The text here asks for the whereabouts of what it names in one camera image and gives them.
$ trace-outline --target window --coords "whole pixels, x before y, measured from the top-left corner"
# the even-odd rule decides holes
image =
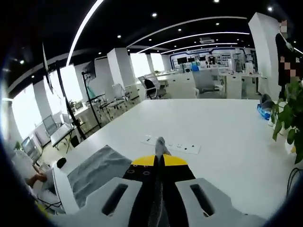
[[[155,71],[164,71],[164,63],[160,53],[151,53],[151,61]]]
[[[76,70],[73,65],[64,67],[60,69],[62,83],[64,86],[64,90],[68,100],[72,100],[74,102],[78,102],[83,99],[82,93],[80,90],[80,86],[78,83]],[[54,71],[50,74],[52,86],[53,86],[53,93],[48,87],[46,77],[44,78],[44,86],[46,90],[46,96],[52,110],[52,114],[58,113],[62,110],[62,105],[65,104],[63,99],[62,91],[59,84],[59,78],[57,71]]]
[[[133,65],[133,69],[134,69],[134,76],[136,78],[151,73],[146,54],[131,53],[131,60],[132,60],[132,65]]]
[[[25,139],[42,122],[32,84],[16,95],[12,109],[21,138]]]

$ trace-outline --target power strip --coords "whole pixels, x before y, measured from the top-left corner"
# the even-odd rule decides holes
[[[158,137],[144,135],[143,138],[140,140],[141,143],[155,146]],[[172,142],[172,141],[165,141],[165,146],[169,151],[179,151],[188,154],[197,155],[200,152],[200,145],[197,144],[189,144],[189,143],[181,143],[181,142]]]

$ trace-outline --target gray cloth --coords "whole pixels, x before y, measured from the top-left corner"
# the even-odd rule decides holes
[[[97,151],[69,175],[71,189],[79,208],[89,194],[105,185],[114,177],[123,177],[131,160],[106,145]]]

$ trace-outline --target black ceiling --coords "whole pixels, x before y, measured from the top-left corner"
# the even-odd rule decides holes
[[[176,23],[215,16],[247,17],[244,19],[211,19],[183,24],[170,28],[145,38],[135,45],[151,46],[171,39],[208,32],[248,32],[248,22],[255,12],[268,14],[275,18],[291,19],[296,26],[300,21],[299,15],[290,14],[290,8],[276,10],[282,0],[213,0],[204,1],[175,1],[175,0],[104,0],[96,10],[84,31],[82,32],[75,50],[92,48],[95,52],[88,58],[98,57],[98,52],[106,55],[115,47],[126,47],[136,40]],[[42,41],[45,45],[47,59],[68,53],[74,36],[85,15],[95,0],[32,0],[7,2],[6,12],[0,15],[3,26],[1,40],[2,66],[9,69],[6,72],[8,86],[24,72],[42,62]],[[273,12],[268,12],[268,5],[274,6]],[[301,30],[295,29],[299,37]],[[239,46],[253,47],[251,35],[211,35],[220,42],[236,42]],[[167,49],[192,46],[199,44],[199,37],[192,37],[164,44],[159,47]]]

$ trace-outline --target black pole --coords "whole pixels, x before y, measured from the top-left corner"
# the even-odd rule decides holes
[[[66,97],[66,93],[65,93],[65,90],[64,90],[64,87],[63,87],[63,83],[62,83],[62,78],[61,78],[60,67],[59,67],[58,61],[56,61],[55,65],[56,65],[56,70],[57,70],[57,73],[58,73],[58,79],[59,79],[60,88],[61,88],[63,97],[65,98],[67,110],[68,110],[68,112],[69,112],[69,114],[70,114],[70,116],[71,116],[71,118],[72,118],[72,121],[74,122],[74,125],[77,127],[80,136],[82,137],[82,139],[85,140],[85,139],[86,139],[86,136],[85,136],[84,133],[82,132],[82,130],[81,130],[81,128],[80,128],[80,124],[79,124],[79,122],[76,120],[75,115],[73,114],[73,112],[72,112],[72,110],[71,110],[70,104],[68,103],[68,99],[67,99],[67,97]]]
[[[98,120],[98,117],[97,117],[97,115],[96,115],[96,112],[95,112],[95,110],[94,110],[94,107],[93,107],[93,105],[91,104],[91,99],[90,99],[90,96],[89,96],[89,91],[88,91],[87,86],[86,86],[86,79],[85,79],[85,77],[84,77],[85,72],[82,72],[81,74],[82,74],[82,78],[83,78],[83,82],[84,82],[84,86],[85,86],[85,90],[86,90],[86,95],[87,95],[87,98],[89,99],[89,104],[90,104],[91,110],[93,111],[93,114],[94,114],[94,116],[95,116],[95,119],[96,119],[96,121],[97,121],[97,124],[98,124],[99,128],[101,128],[101,124],[100,124],[100,122],[99,122],[99,120]]]

